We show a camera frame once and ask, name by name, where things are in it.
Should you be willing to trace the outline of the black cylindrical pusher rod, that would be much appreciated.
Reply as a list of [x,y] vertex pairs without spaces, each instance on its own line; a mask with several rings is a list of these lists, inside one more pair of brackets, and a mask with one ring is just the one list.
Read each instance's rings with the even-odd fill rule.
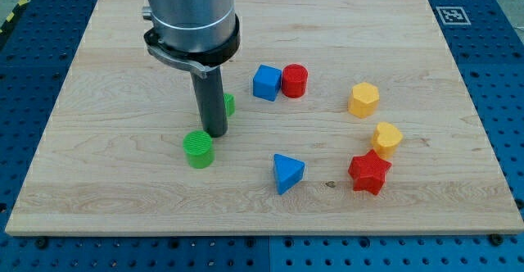
[[228,120],[220,67],[216,66],[206,74],[204,79],[192,75],[192,83],[202,128],[212,138],[225,135],[228,130]]

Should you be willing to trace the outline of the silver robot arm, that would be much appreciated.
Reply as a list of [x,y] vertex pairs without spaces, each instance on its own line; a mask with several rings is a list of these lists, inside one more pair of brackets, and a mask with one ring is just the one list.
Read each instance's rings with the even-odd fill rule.
[[142,18],[150,55],[191,74],[202,128],[213,138],[228,130],[221,65],[240,44],[234,0],[147,0]]

